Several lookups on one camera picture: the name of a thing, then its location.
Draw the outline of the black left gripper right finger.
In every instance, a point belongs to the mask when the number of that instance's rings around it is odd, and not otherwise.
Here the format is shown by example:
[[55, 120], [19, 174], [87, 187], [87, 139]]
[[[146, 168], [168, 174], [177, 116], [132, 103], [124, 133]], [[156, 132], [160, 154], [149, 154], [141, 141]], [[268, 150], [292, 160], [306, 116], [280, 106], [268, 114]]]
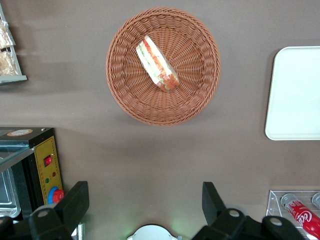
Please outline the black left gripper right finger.
[[194, 240], [303, 240], [303, 235], [287, 219], [265, 216], [262, 222], [236, 208], [227, 208], [212, 182], [202, 185], [202, 211], [207, 225]]

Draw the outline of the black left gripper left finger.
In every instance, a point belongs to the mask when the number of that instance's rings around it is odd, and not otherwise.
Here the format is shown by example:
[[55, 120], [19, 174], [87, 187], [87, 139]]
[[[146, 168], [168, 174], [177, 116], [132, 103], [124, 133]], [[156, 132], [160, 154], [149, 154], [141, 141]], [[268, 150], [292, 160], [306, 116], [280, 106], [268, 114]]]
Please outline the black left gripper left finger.
[[90, 206], [87, 181], [77, 182], [57, 204], [37, 208], [30, 216], [14, 223], [0, 218], [2, 240], [71, 240], [72, 233]]

